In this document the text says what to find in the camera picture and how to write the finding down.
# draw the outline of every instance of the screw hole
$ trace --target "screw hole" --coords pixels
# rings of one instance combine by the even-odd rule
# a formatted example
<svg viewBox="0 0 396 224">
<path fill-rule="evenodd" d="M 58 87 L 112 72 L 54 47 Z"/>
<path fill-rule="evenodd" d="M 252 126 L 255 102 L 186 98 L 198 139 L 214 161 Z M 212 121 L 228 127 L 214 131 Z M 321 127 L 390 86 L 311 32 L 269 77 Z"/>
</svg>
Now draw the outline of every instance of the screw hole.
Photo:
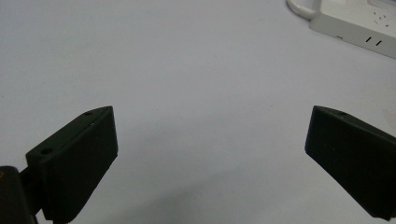
<svg viewBox="0 0 396 224">
<path fill-rule="evenodd" d="M 47 147 L 47 148 L 44 148 L 44 149 L 41 150 L 41 154 L 42 155 L 48 155 L 51 152 L 53 152 L 53 148 L 50 148 L 50 147 Z"/>
</svg>

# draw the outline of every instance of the power strip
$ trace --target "power strip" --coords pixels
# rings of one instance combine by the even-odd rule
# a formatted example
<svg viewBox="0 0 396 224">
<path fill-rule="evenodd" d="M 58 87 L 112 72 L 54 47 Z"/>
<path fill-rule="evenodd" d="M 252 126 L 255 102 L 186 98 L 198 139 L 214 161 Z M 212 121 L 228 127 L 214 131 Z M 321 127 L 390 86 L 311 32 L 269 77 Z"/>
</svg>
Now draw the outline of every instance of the power strip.
<svg viewBox="0 0 396 224">
<path fill-rule="evenodd" d="M 396 59 L 396 7 L 379 0 L 317 0 L 314 9 L 287 0 L 309 27 Z"/>
</svg>

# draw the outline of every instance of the white cable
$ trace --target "white cable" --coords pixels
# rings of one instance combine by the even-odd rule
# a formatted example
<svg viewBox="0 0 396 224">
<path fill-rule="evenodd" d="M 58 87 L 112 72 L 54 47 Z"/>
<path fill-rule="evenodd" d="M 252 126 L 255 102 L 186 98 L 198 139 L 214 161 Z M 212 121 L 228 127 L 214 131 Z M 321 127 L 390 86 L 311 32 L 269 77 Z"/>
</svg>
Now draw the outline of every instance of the white cable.
<svg viewBox="0 0 396 224">
<path fill-rule="evenodd" d="M 297 5 L 294 0 L 286 0 L 288 2 L 289 7 L 293 12 L 295 12 L 297 15 L 306 18 L 307 20 L 311 20 L 314 18 L 315 13 L 317 13 L 315 10 L 312 10 L 311 8 L 307 7 L 302 7 Z"/>
</svg>

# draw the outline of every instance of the white table surface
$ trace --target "white table surface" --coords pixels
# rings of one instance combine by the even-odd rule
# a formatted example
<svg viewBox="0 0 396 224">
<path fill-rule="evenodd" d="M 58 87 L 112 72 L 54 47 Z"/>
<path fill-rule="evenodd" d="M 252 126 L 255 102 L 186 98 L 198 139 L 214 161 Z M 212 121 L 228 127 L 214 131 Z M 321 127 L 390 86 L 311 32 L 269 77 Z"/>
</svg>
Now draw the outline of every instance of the white table surface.
<svg viewBox="0 0 396 224">
<path fill-rule="evenodd" d="M 387 223 L 304 141 L 313 105 L 396 135 L 395 102 L 394 59 L 281 0 L 0 0 L 1 165 L 114 106 L 119 156 L 73 224 Z"/>
</svg>

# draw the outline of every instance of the electrical outlet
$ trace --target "electrical outlet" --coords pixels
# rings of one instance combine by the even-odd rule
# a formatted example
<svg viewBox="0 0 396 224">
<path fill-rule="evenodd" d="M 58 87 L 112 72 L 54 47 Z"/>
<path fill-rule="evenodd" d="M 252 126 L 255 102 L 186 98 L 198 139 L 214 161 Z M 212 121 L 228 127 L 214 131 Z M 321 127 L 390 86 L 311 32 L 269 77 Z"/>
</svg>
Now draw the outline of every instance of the electrical outlet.
<svg viewBox="0 0 396 224">
<path fill-rule="evenodd" d="M 396 7 L 379 0 L 318 0 L 314 9 L 290 7 L 311 20 L 310 28 L 396 59 Z"/>
</svg>

